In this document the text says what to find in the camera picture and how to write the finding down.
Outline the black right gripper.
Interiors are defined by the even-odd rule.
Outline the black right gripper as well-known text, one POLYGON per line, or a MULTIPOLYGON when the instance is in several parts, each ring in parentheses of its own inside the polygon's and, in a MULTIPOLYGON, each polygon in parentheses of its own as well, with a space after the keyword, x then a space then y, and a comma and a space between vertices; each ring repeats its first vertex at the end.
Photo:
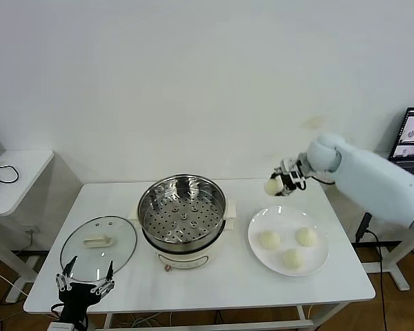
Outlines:
POLYGON ((279 168, 275 168, 270 179, 280 178, 282 188, 276 193, 276 197, 287 197, 296 189, 302 189, 302 171, 295 159, 283 159, 279 168))

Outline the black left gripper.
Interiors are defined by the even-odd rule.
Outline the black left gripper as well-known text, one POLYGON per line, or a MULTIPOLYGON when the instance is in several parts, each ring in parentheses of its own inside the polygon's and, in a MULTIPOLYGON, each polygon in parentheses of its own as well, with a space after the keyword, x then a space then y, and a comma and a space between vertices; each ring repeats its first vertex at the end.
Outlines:
POLYGON ((101 301, 101 296, 97 294, 108 294, 115 286, 113 261, 110 262, 104 282, 99 286, 87 283, 70 283, 70 275, 76 260, 77 255, 55 277, 59 300, 63 303, 61 321, 83 321, 87 315, 87 309, 101 301))

